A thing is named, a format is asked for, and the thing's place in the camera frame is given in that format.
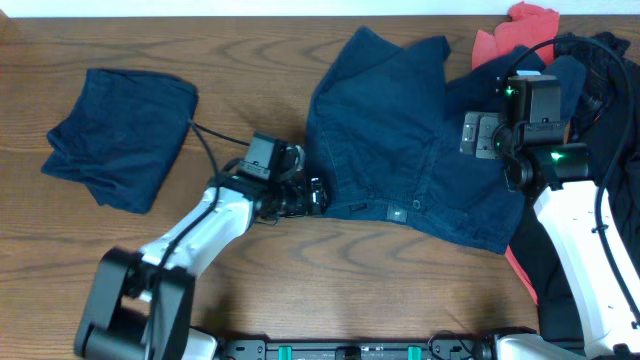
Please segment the folded navy cloth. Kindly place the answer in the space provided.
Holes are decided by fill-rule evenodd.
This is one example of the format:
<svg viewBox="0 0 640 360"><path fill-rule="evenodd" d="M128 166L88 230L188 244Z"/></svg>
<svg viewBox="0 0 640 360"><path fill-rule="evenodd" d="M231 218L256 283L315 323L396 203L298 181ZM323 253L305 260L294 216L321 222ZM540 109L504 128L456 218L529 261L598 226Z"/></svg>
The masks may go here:
<svg viewBox="0 0 640 360"><path fill-rule="evenodd" d="M173 75L92 68L68 117L47 133L41 172L87 187L98 205L148 213L194 117L196 86Z"/></svg>

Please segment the black garment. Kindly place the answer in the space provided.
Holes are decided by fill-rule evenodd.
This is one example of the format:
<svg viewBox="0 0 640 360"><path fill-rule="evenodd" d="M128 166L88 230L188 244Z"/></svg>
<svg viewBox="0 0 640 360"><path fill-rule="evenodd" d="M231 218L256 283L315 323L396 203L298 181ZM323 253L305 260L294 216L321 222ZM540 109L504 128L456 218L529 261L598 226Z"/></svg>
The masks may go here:
<svg viewBox="0 0 640 360"><path fill-rule="evenodd" d="M627 95L619 66L604 50L580 42L554 46L546 71L562 86L561 118L569 140L587 144L602 179L626 126ZM607 185L615 225L635 267L639 266L639 102L634 123ZM510 244L510 262L529 278L537 297L542 337L580 341L580 319L550 238L531 208L525 210Z"/></svg>

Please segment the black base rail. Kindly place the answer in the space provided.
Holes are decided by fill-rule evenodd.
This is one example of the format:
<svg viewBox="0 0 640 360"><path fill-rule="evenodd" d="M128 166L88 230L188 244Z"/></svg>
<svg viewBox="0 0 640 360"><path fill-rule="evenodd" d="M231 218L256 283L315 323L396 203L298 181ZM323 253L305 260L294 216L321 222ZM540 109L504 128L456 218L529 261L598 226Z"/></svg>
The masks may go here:
<svg viewBox="0 0 640 360"><path fill-rule="evenodd" d="M453 336L425 342L223 341L214 360L482 360L494 359L491 345Z"/></svg>

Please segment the red printed shirt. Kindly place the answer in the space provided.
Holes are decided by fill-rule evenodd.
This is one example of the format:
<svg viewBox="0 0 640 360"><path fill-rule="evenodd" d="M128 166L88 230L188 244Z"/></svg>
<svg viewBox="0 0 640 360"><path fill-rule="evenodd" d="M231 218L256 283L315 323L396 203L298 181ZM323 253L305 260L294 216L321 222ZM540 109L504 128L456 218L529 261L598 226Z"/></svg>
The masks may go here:
<svg viewBox="0 0 640 360"><path fill-rule="evenodd" d="M520 2L509 9L508 15L511 20L499 24L492 33L477 31L472 70L511 53L518 46L531 48L558 34L560 14L553 9Z"/></svg>

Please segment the dark blue denim shorts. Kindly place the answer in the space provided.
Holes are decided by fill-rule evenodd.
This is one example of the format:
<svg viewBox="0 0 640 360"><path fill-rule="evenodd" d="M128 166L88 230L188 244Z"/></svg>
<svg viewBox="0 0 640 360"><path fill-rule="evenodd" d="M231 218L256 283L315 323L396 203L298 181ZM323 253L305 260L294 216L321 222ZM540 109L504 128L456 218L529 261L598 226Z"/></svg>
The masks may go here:
<svg viewBox="0 0 640 360"><path fill-rule="evenodd" d="M458 245L503 254L525 199L506 188L498 160L459 150L465 114L502 108L497 80L510 66L557 77L561 117L577 107L586 69L524 48L447 81L447 39L402 48L358 29L316 88L306 127L306 171L321 178L327 216L388 221Z"/></svg>

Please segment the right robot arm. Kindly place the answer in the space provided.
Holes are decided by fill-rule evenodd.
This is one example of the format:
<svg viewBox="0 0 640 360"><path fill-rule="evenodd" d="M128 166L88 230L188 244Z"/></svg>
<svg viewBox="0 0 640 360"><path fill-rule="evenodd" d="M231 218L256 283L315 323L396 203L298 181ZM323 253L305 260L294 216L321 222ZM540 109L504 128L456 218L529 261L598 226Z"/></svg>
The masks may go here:
<svg viewBox="0 0 640 360"><path fill-rule="evenodd" d="M559 122L509 124L499 113L468 112L460 151L504 160L509 187L532 200L575 300L585 358L638 358L639 276L587 147L564 143Z"/></svg>

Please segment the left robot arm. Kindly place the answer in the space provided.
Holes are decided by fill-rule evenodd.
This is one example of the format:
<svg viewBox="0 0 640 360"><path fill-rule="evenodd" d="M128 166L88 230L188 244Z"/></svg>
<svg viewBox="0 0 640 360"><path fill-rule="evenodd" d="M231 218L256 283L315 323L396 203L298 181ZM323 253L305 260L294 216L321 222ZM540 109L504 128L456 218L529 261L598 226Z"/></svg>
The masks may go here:
<svg viewBox="0 0 640 360"><path fill-rule="evenodd" d="M99 262L75 335L83 359L213 359L217 339L191 325L197 279L258 220L318 215L326 193L304 174L299 145L254 142L214 175L200 202L163 236Z"/></svg>

